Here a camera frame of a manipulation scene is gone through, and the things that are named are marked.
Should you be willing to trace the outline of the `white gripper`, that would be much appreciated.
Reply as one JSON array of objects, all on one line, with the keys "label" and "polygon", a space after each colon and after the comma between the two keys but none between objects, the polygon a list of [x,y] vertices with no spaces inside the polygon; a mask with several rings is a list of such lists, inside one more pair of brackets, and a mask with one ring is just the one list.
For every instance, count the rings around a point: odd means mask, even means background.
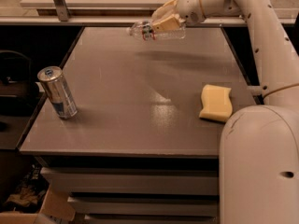
[{"label": "white gripper", "polygon": [[185,22],[201,23],[206,16],[201,0],[169,0],[153,12],[151,19],[155,32],[165,32],[177,30]]}]

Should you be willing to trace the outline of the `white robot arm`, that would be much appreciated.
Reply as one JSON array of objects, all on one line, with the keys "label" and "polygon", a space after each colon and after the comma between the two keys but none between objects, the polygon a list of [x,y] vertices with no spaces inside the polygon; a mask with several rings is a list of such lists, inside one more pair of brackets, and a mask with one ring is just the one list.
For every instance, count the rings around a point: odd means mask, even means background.
[{"label": "white robot arm", "polygon": [[220,224],[299,224],[299,56],[270,0],[170,0],[159,28],[241,15],[263,103],[235,112],[220,143]]}]

